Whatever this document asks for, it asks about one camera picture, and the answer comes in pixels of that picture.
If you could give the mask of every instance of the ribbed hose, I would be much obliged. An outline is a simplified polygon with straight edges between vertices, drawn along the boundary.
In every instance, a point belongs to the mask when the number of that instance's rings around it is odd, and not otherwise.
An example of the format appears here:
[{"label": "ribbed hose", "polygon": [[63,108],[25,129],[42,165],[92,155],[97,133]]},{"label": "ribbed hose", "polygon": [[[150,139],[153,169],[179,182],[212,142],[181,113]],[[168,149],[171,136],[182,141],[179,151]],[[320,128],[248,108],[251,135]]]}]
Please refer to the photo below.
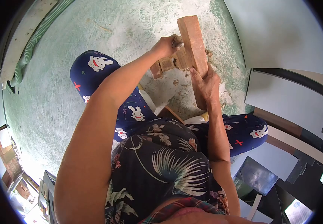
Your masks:
[{"label": "ribbed hose", "polygon": [[74,0],[62,0],[60,1],[57,6],[47,15],[47,17],[43,20],[41,25],[36,30],[35,34],[32,38],[28,41],[24,56],[20,58],[19,62],[15,67],[15,78],[10,81],[12,87],[16,84],[20,84],[22,82],[22,67],[27,65],[32,57],[33,49],[35,48],[36,44],[40,41],[43,34],[47,31],[49,26],[53,23],[53,21],[72,3]]}]

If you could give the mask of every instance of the black floral top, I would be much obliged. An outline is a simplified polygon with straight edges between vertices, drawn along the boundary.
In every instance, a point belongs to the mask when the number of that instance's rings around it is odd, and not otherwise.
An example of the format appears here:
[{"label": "black floral top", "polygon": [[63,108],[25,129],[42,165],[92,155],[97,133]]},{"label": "black floral top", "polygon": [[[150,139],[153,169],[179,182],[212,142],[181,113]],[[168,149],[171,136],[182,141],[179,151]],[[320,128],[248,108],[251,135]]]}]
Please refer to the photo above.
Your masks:
[{"label": "black floral top", "polygon": [[229,214],[193,132],[166,118],[144,124],[113,151],[105,223],[140,222],[172,197],[192,196]]}]

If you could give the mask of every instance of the bunny print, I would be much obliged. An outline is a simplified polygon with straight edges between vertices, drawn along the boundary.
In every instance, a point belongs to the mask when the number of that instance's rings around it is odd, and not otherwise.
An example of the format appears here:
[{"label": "bunny print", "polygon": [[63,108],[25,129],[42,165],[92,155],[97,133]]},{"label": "bunny print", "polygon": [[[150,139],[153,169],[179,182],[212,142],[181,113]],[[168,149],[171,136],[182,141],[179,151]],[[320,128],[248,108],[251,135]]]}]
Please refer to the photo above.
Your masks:
[{"label": "bunny print", "polygon": [[91,59],[88,61],[89,67],[91,67],[96,72],[99,72],[99,69],[103,70],[105,65],[113,64],[112,60],[105,60],[106,57],[93,57],[91,55]]},{"label": "bunny print", "polygon": [[250,135],[252,135],[253,138],[262,138],[263,136],[265,136],[266,134],[268,134],[268,129],[267,129],[267,125],[263,126],[262,130],[253,130],[253,132],[250,133]]},{"label": "bunny print", "polygon": [[91,96],[83,96],[85,103],[87,104]]},{"label": "bunny print", "polygon": [[229,131],[231,128],[233,128],[233,127],[231,127],[231,126],[230,126],[230,125],[228,125],[228,124],[225,124],[225,129],[227,129],[227,130]]},{"label": "bunny print", "polygon": [[144,119],[145,116],[141,113],[140,107],[136,106],[135,107],[136,110],[132,106],[128,106],[128,108],[133,111],[131,117],[134,118],[137,122],[145,121],[145,119]]},{"label": "bunny print", "polygon": [[118,136],[121,139],[126,139],[127,138],[127,133],[123,130],[123,128],[116,128],[114,132],[118,132]]}]

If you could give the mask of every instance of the navy blue pants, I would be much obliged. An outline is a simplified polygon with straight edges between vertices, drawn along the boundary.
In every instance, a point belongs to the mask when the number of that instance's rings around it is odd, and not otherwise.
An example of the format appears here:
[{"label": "navy blue pants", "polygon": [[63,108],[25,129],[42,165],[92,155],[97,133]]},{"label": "navy blue pants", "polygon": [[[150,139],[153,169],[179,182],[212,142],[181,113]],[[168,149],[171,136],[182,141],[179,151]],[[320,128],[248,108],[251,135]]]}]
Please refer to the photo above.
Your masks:
[{"label": "navy blue pants", "polygon": [[[87,104],[89,98],[102,81],[121,66],[116,60],[98,51],[86,51],[74,61],[70,77],[74,88]],[[128,99],[118,109],[114,139],[118,142],[132,135],[133,130],[144,122],[158,119],[146,104],[136,87]],[[223,116],[224,125],[229,139],[230,154],[235,156],[262,145],[267,138],[267,124],[252,114]],[[202,152],[207,155],[207,136],[209,124],[189,124]]]}]

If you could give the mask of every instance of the person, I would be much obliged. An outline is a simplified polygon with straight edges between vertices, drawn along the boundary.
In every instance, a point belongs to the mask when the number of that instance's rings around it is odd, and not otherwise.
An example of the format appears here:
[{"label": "person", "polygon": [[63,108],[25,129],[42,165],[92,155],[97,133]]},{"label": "person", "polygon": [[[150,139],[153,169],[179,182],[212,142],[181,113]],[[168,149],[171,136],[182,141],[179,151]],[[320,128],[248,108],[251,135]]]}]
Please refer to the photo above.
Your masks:
[{"label": "person", "polygon": [[138,92],[151,65],[178,50],[174,37],[124,66],[98,51],[75,60],[70,77],[87,105],[56,178],[58,223],[250,223],[240,217],[230,157],[266,140],[265,121],[222,115],[210,64],[204,79],[190,68],[208,123],[158,118]]}]

